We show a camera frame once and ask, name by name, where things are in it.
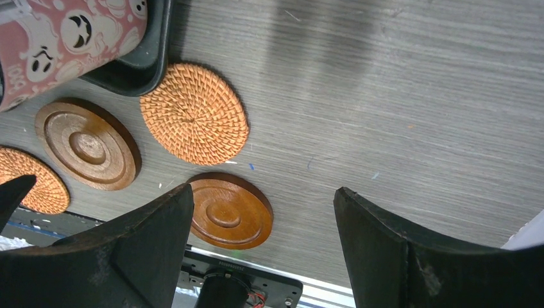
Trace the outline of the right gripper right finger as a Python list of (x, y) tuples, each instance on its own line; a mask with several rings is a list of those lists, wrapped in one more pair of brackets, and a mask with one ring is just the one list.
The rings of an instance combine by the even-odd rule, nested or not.
[(357, 307), (542, 307), (543, 246), (505, 250), (433, 231), (347, 187), (334, 212)]

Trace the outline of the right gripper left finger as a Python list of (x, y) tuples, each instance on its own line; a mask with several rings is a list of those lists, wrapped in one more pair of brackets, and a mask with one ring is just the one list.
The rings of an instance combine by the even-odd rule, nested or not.
[(2, 307), (170, 307), (194, 202), (182, 184), (50, 246), (1, 253)]

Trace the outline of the wooden coaster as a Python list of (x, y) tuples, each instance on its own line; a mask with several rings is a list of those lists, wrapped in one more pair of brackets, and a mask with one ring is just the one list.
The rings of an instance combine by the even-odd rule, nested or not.
[(208, 172), (187, 180), (194, 212), (191, 232), (229, 250), (247, 250), (264, 243), (273, 229), (274, 213), (266, 196), (245, 179)]
[(59, 98), (35, 116), (35, 131), (53, 162), (77, 181), (118, 191), (142, 167), (135, 139), (110, 112), (81, 98)]

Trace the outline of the rattan coaster front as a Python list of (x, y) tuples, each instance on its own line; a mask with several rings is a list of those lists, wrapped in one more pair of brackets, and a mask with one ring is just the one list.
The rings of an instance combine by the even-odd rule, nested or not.
[(26, 208), (44, 214), (67, 210), (71, 197), (62, 179), (33, 155), (15, 148), (1, 147), (1, 183), (23, 175), (35, 175), (36, 184), (23, 199)]

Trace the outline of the rattan coaster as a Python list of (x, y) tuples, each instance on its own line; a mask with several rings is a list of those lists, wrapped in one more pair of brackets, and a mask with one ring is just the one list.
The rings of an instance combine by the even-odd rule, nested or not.
[(1, 147), (1, 183), (23, 175), (35, 175), (36, 184), (23, 199), (26, 208), (44, 214), (67, 210), (71, 197), (62, 179), (33, 155), (15, 148)]
[(229, 84), (203, 66), (168, 66), (159, 86), (140, 97), (149, 132), (170, 154), (191, 164), (225, 163), (244, 148), (250, 126)]

